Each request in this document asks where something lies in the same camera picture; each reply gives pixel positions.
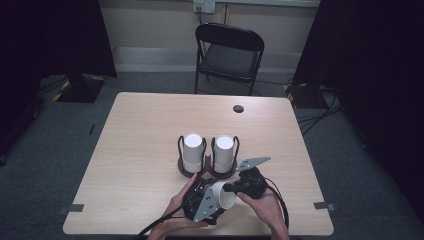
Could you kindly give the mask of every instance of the white cup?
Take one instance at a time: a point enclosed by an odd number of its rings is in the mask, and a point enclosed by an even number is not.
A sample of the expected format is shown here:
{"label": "white cup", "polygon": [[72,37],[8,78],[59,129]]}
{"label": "white cup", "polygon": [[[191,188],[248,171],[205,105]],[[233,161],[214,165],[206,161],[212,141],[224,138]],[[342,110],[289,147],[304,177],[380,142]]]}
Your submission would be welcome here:
{"label": "white cup", "polygon": [[228,135],[218,137],[212,146],[214,171],[226,173],[234,162],[234,139]]}
{"label": "white cup", "polygon": [[227,183],[231,182],[216,182],[212,185],[212,192],[218,208],[230,209],[236,202],[237,195],[234,192],[226,192],[222,189]]}
{"label": "white cup", "polygon": [[184,136],[182,162],[187,172],[197,173],[202,170],[205,140],[197,133]]}

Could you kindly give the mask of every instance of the wooden table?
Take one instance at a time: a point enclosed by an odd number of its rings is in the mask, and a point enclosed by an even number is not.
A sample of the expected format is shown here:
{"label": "wooden table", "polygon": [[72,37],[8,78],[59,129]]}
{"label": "wooden table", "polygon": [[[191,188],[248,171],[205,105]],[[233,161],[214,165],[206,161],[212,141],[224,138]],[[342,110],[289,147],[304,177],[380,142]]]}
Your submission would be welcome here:
{"label": "wooden table", "polygon": [[[244,107],[243,113],[233,111]],[[270,156],[258,166],[281,191],[290,215],[290,235],[331,235],[328,210],[290,102],[285,98],[120,93],[113,104],[69,212],[67,234],[136,235],[161,216],[188,181],[177,168],[177,141],[199,133],[210,142],[238,136],[238,162]],[[238,179],[235,174],[230,180]],[[251,208],[237,199],[218,225],[175,235],[269,235]]]}

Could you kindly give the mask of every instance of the hand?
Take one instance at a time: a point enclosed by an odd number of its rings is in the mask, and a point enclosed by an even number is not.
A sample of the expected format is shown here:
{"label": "hand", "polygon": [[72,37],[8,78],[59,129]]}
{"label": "hand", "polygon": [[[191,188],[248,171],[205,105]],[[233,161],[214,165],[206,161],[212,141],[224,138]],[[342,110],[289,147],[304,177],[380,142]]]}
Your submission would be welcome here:
{"label": "hand", "polygon": [[[197,174],[194,174],[193,177],[188,181],[184,187],[181,189],[181,191],[171,198],[171,201],[169,202],[168,207],[166,208],[165,212],[162,214],[162,216],[165,216],[169,214],[170,212],[177,209],[179,206],[181,206],[181,203],[183,201],[183,197],[186,194],[186,192],[190,189],[191,185],[193,185],[194,181],[196,180]],[[193,222],[190,219],[186,218],[184,215],[183,209],[180,209],[178,212],[176,212],[171,219],[168,219],[164,221],[163,223],[157,225],[154,227],[147,239],[156,240],[156,239],[165,239],[166,236],[171,232],[176,232],[185,228],[201,228],[201,227],[207,227],[208,224],[206,222]]]}
{"label": "hand", "polygon": [[275,194],[266,189],[259,199],[252,199],[248,195],[239,192],[237,196],[249,205],[258,218],[271,228],[271,239],[289,240],[289,233],[284,224],[280,203]]}

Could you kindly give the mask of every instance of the wall outlet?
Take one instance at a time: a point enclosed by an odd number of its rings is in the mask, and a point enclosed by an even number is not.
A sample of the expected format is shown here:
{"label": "wall outlet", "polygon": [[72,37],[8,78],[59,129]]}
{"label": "wall outlet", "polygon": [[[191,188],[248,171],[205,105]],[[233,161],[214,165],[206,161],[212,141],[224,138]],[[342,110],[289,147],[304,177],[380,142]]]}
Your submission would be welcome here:
{"label": "wall outlet", "polygon": [[215,1],[194,0],[193,11],[195,13],[198,11],[202,13],[215,13]]}

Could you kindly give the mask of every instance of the chair backrest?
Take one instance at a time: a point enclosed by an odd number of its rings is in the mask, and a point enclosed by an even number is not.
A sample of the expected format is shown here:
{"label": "chair backrest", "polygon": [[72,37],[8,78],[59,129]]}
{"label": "chair backrest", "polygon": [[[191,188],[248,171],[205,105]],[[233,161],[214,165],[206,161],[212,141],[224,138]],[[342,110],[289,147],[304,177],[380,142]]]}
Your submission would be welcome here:
{"label": "chair backrest", "polygon": [[248,51],[263,52],[265,43],[255,32],[224,25],[220,23],[204,23],[196,28],[196,40],[212,44],[228,46]]}

